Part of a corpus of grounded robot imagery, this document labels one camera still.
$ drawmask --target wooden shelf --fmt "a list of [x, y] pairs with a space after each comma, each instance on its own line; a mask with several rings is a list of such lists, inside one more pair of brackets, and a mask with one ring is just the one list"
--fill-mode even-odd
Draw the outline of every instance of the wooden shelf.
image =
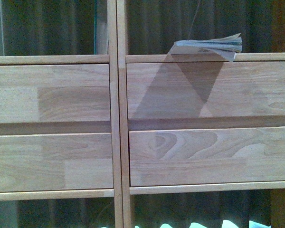
[[3, 56], [0, 65], [53, 65], [109, 63], [109, 55]]
[[[171, 62], [226, 62], [216, 54], [198, 55], [128, 55], [126, 63], [171, 63]], [[240, 53], [236, 62], [242, 61], [285, 61], [285, 53]]]
[[114, 197], [114, 189], [0, 192], [0, 201]]
[[167, 194], [167, 193], [231, 191], [231, 190], [260, 190], [260, 189], [285, 189], [285, 181], [130, 187], [130, 194], [144, 195], [144, 194]]

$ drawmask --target wooden drawer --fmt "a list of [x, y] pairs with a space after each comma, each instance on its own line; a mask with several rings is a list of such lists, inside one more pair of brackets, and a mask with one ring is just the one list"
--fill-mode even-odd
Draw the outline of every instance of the wooden drawer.
[[0, 66], [0, 124], [110, 121], [108, 64]]
[[281, 116], [285, 62], [127, 64], [127, 91], [130, 122]]
[[130, 132], [131, 186], [285, 180], [285, 127]]
[[113, 188], [110, 133], [0, 136], [0, 192]]
[[285, 180], [285, 61], [127, 64], [127, 96], [131, 186]]

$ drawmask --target open book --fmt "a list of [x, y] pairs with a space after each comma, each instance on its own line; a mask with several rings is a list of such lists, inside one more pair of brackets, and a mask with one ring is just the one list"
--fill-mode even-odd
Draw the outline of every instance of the open book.
[[232, 62], [235, 53], [242, 51], [242, 37], [240, 33], [230, 37], [210, 40], [180, 40], [176, 41], [168, 54], [210, 54], [217, 53]]

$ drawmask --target dark curtain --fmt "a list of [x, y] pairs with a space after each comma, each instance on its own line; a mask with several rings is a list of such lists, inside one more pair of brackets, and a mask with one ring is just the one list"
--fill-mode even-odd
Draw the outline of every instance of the dark curtain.
[[94, 0], [2, 1], [6, 56], [94, 53]]
[[[243, 52], [271, 52], [273, 0], [202, 0], [190, 39], [242, 34]], [[197, 0], [128, 1], [129, 52], [167, 54], [188, 38]]]
[[225, 219], [239, 228], [248, 228], [249, 220], [270, 225], [269, 190], [137, 195], [134, 202], [140, 228], [159, 228], [163, 223], [188, 228], [192, 222], [220, 228]]
[[0, 228], [113, 228], [114, 199], [0, 201]]

